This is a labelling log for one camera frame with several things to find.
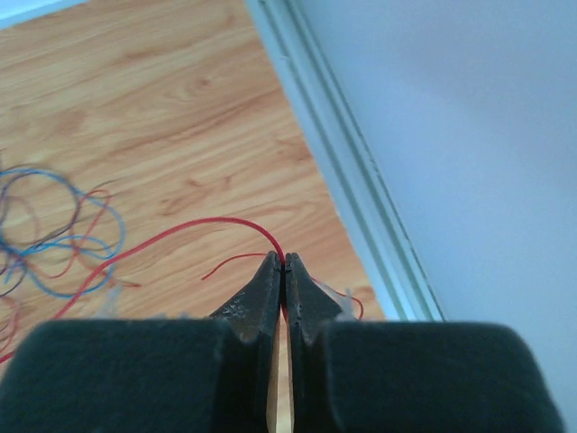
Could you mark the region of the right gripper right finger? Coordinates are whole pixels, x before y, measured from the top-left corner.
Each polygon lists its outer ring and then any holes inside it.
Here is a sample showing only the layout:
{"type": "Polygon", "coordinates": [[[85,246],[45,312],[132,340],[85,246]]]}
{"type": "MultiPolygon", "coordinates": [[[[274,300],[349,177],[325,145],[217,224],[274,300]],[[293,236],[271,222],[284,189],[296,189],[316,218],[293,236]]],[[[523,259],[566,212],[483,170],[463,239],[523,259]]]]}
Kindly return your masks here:
{"type": "Polygon", "coordinates": [[[285,264],[296,432],[562,432],[536,359],[511,328],[365,321],[285,264]]]}

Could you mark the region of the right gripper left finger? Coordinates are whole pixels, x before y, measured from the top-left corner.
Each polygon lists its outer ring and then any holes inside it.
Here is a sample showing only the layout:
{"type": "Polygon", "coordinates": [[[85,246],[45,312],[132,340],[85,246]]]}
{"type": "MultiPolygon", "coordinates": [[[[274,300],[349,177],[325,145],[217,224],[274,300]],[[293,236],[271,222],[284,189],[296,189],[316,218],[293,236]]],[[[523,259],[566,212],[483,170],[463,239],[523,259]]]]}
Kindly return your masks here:
{"type": "Polygon", "coordinates": [[[282,261],[205,318],[60,319],[1,381],[4,432],[272,432],[282,261]]]}

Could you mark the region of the aluminium frame rail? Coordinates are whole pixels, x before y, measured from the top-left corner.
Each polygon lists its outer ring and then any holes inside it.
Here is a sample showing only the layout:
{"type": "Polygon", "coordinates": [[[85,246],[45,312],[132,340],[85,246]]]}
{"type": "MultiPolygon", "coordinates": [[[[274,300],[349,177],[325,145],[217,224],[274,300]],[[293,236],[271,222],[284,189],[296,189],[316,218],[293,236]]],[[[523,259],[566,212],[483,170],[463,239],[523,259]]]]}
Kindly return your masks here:
{"type": "Polygon", "coordinates": [[[443,320],[371,151],[299,3],[246,5],[384,314],[400,320],[443,320]]]}

